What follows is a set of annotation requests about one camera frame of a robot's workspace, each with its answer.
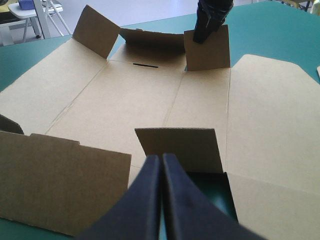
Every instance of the green surface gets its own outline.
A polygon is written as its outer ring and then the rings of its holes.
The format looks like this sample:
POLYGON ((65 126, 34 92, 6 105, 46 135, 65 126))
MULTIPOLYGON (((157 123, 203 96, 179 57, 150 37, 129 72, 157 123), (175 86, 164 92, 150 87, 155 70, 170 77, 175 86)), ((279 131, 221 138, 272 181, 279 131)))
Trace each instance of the green surface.
MULTIPOLYGON (((194 28, 195 14, 126 26, 166 33, 183 33, 194 28)), ((231 64, 244 54, 285 60, 300 65, 313 79, 320 66, 320 17, 279 4, 260 2, 234 7, 227 18, 231 64)), ((0 91, 38 63, 70 36, 0 47, 0 91)), ((119 37, 112 54, 124 43, 119 37)), ((191 178, 218 208, 235 218, 232 198, 225 181, 213 175, 193 174, 191 178)), ((2 240, 65 240, 70 237, 0 219, 2 240)), ((166 239, 162 222, 160 239, 166 239)))
POLYGON ((72 237, 0 218, 1 240, 68 240, 72 237))

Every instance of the cardboard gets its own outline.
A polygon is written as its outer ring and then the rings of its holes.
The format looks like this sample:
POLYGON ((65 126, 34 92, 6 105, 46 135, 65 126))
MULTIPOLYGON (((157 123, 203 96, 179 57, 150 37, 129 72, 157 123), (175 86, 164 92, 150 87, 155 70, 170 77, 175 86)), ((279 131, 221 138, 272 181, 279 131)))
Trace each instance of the cardboard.
POLYGON ((72 37, 106 59, 117 40, 119 32, 119 26, 86 5, 72 37))
POLYGON ((45 134, 105 66, 105 59, 70 39, 0 92, 0 113, 27 135, 45 134))
POLYGON ((0 217, 78 235, 127 190, 131 156, 0 131, 0 217))
POLYGON ((184 32, 184 46, 188 71, 230 68, 229 30, 222 25, 199 44, 193 41, 194 30, 184 32))
POLYGON ((319 103, 299 66, 245 55, 231 71, 226 171, 320 194, 319 103))
POLYGON ((24 134, 24 131, 21 129, 20 125, 5 116, 0 114, 0 131, 15 133, 15 134, 24 134))
POLYGON ((185 52, 183 34, 122 28, 120 36, 124 38, 127 45, 140 45, 144 48, 160 48, 165 50, 170 49, 174 52, 185 52))
POLYGON ((174 153, 187 172, 224 173, 214 129, 138 128, 135 132, 146 156, 174 153))
POLYGON ((320 195, 228 173, 240 224, 270 240, 318 240, 320 195))
POLYGON ((226 165, 230 69, 185 73, 167 118, 167 128, 215 129, 223 169, 226 165))

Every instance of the cardboard flap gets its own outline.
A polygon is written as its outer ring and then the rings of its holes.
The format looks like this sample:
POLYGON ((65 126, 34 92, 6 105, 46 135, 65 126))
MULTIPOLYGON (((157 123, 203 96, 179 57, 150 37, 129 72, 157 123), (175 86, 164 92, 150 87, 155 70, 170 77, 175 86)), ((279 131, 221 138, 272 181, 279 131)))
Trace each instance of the cardboard flap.
POLYGON ((319 239, 320 195, 227 176, 240 224, 269 240, 319 239))
POLYGON ((5 131, 14 134, 24 134, 20 125, 5 116, 0 114, 0 131, 5 131))
POLYGON ((187 172, 223 173, 216 132, 209 128, 137 128, 145 154, 175 154, 187 172))
POLYGON ((222 25, 217 32, 199 44, 193 41, 194 30, 184 32, 184 47, 188 71, 230 68, 229 30, 222 25))
POLYGON ((77 235, 127 190, 131 156, 0 131, 0 217, 77 235))
POLYGON ((184 35, 122 28, 120 31, 128 45, 184 52, 184 35))
POLYGON ((74 30, 73 38, 106 59, 119 32, 118 25, 86 5, 74 30))

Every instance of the flattened cardboard box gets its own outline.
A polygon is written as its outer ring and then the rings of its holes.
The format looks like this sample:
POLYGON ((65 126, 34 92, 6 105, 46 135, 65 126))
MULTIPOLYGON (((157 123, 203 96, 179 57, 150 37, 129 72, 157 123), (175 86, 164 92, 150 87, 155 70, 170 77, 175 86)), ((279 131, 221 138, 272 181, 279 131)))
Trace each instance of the flattened cardboard box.
MULTIPOLYGON (((254 182, 248 184, 248 191, 257 195, 252 206, 264 210, 250 211, 251 205, 241 204, 251 200, 251 195, 242 194, 245 190, 230 177, 239 222, 270 239, 277 239, 278 233, 282 239, 317 239, 318 224, 303 215, 290 221, 294 212, 285 211, 285 206, 290 206, 291 196, 314 200, 320 194, 319 85, 292 63, 259 56, 245 55, 230 69, 227 33, 228 27, 222 26, 202 49, 192 42, 192 32, 121 29, 86 6, 73 38, 0 93, 0 111, 21 122, 27 134, 48 134, 132 154, 131 181, 145 159, 134 129, 215 129, 223 171, 254 182), (127 43, 106 62, 118 33, 127 43), (60 68, 55 83, 39 74, 52 61, 60 68), (207 70, 216 67, 225 68, 207 70), (41 92, 48 97, 30 99, 26 91, 30 85, 34 86, 31 94, 41 92), (10 102, 18 90, 22 96, 10 102), (264 183, 272 186, 270 194, 281 192, 283 198, 262 204, 258 188, 264 183), (276 186, 297 194, 275 190, 276 186), (269 212, 278 210, 283 217, 279 219, 294 229, 294 236, 283 224, 274 224, 277 214, 269 212)), ((221 171, 210 159, 203 158, 202 166, 190 164, 187 169, 221 171)), ((314 204, 291 206, 310 213, 312 219, 320 218, 314 204)))

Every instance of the upright cardboard flap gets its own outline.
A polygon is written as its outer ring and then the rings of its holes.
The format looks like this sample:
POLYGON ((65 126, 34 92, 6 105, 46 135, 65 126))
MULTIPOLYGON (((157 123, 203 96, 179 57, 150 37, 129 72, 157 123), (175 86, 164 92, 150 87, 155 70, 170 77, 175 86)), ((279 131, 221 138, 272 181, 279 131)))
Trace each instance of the upright cardboard flap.
POLYGON ((137 128, 146 155, 175 154, 187 172, 223 173, 216 132, 209 128, 137 128))
POLYGON ((110 60, 134 63, 144 67, 186 68, 183 34, 170 34, 133 29, 121 29, 126 40, 110 60))
POLYGON ((0 217, 77 235, 128 186, 131 156, 0 131, 0 217))
POLYGON ((14 134, 24 134, 20 125, 5 116, 0 114, 0 131, 5 131, 14 134))
POLYGON ((120 35, 128 45, 140 45, 184 52, 184 35, 122 28, 120 35))
POLYGON ((74 30, 73 38, 106 59, 119 32, 118 25, 86 5, 74 30))
POLYGON ((184 47, 188 71, 230 68, 229 30, 222 25, 217 32, 199 44, 193 41, 194 30, 184 32, 184 47))

